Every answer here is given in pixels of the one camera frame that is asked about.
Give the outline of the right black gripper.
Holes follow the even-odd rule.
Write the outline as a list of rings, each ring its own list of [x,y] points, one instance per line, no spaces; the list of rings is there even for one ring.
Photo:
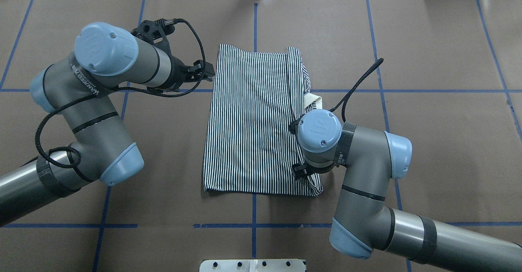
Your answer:
[[[305,159],[304,162],[292,164],[292,175],[295,181],[305,179],[313,174],[322,174],[327,172],[326,161],[312,161]]]

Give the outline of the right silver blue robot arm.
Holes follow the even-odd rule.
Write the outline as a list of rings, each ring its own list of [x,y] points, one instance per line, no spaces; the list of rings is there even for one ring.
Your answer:
[[[329,241],[339,253],[368,259],[374,250],[452,272],[520,272],[521,245],[385,205],[391,180],[412,157],[408,138],[312,110],[289,123],[304,158],[296,178],[345,167]]]

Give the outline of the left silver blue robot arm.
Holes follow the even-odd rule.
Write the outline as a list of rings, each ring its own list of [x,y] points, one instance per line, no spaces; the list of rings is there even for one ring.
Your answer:
[[[1,226],[94,181],[114,186],[145,162],[109,95],[182,97],[179,87],[212,81],[194,27],[181,18],[144,20],[132,31],[104,22],[82,28],[73,51],[31,82],[47,116],[34,134],[38,156],[1,177]]]

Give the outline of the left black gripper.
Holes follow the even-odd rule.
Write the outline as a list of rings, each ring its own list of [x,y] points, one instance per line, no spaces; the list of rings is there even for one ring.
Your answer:
[[[165,82],[165,92],[179,92],[179,87],[184,83],[214,81],[216,73],[211,63],[198,60],[189,66],[175,56],[170,56],[170,62],[171,73]]]

